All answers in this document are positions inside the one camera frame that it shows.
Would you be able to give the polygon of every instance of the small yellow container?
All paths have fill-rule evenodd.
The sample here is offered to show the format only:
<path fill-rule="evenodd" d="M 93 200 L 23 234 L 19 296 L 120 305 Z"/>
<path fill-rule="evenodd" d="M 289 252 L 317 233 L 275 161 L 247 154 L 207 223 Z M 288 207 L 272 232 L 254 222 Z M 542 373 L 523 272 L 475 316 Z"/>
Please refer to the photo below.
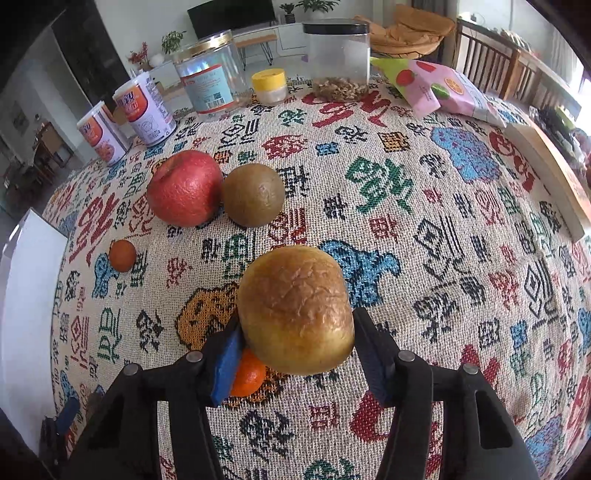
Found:
<path fill-rule="evenodd" d="M 287 79 L 284 69 L 268 69 L 252 76 L 252 87 L 263 105 L 279 105 L 287 98 Z"/>

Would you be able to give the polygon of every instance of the fruit illustration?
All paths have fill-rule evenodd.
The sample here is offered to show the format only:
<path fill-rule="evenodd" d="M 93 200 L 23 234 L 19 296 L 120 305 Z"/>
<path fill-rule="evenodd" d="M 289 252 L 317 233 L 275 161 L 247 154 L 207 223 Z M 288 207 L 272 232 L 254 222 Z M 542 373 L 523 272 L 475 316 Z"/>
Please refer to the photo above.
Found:
<path fill-rule="evenodd" d="M 414 82 L 414 72 L 412 70 L 402 70 L 396 75 L 396 84 L 401 87 L 407 87 Z"/>
<path fill-rule="evenodd" d="M 445 79 L 445 84 L 451 88 L 454 92 L 456 92 L 458 95 L 464 95 L 464 90 L 462 88 L 462 86 L 457 83 L 455 80 L 447 78 Z"/>
<path fill-rule="evenodd" d="M 439 83 L 433 83 L 431 85 L 431 90 L 435 94 L 435 97 L 440 100 L 447 100 L 450 97 L 447 89 Z"/>
<path fill-rule="evenodd" d="M 100 158 L 105 162 L 110 162 L 115 154 L 115 147 L 109 142 L 103 142 L 98 147 L 95 147 L 95 151 Z"/>
<path fill-rule="evenodd" d="M 420 69 L 423 69 L 423 70 L 425 70 L 425 72 L 429 72 L 429 73 L 435 72 L 435 70 L 437 68 L 433 63 L 427 63 L 424 61 L 418 61 L 417 67 L 419 67 Z"/>

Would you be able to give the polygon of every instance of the round table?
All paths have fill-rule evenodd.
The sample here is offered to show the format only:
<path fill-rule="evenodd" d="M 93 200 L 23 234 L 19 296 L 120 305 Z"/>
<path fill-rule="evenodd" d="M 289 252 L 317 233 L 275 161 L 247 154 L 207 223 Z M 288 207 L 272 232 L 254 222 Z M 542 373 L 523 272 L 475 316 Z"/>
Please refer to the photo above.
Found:
<path fill-rule="evenodd" d="M 226 174 L 251 162 L 276 169 L 282 213 L 255 229 L 222 210 L 196 228 L 156 218 L 148 182 L 191 148 Z M 90 393 L 129 362 L 152 368 L 201 348 L 228 321 L 248 264 L 294 244 L 333 255 L 352 306 L 365 306 L 401 348 L 444 367 L 480 366 L 542 478 L 566 471 L 589 436 L 591 240 L 572 243 L 500 129 L 443 111 L 418 120 L 385 82 L 358 103 L 322 103 L 303 84 L 283 105 L 253 103 L 219 122 L 189 113 L 163 143 L 136 140 L 114 166 L 89 164 L 44 217 L 70 239 L 51 339 L 56 410 L 70 396 L 82 404 L 70 450 Z M 137 249 L 128 273 L 107 257 L 121 238 Z M 428 477 L 441 462 L 441 410 L 434 405 Z M 158 412 L 163 478 L 173 479 L 166 404 Z M 368 391 L 353 351 L 324 374 L 268 370 L 255 394 L 208 415 L 227 478 L 352 480 L 375 477 L 393 413 Z"/>

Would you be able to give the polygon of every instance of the television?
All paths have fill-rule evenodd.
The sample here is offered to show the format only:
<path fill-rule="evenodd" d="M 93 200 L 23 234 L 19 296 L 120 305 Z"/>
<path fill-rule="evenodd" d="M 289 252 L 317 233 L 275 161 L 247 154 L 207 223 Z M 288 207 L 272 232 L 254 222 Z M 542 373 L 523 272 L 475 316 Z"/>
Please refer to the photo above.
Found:
<path fill-rule="evenodd" d="M 271 0 L 211 0 L 187 13 L 197 38 L 275 20 Z"/>

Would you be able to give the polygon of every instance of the wooden board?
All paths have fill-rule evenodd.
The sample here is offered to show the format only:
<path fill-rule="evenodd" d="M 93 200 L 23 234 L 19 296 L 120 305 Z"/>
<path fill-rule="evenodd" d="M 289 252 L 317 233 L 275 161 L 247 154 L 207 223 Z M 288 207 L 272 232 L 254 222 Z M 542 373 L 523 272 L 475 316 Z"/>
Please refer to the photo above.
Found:
<path fill-rule="evenodd" d="M 255 37 L 249 38 L 247 40 L 237 41 L 236 47 L 237 48 L 245 48 L 250 47 L 251 45 L 259 45 L 261 43 L 265 43 L 267 41 L 275 41 L 277 40 L 277 35 L 271 33 L 269 35 L 263 35 L 262 37 Z"/>

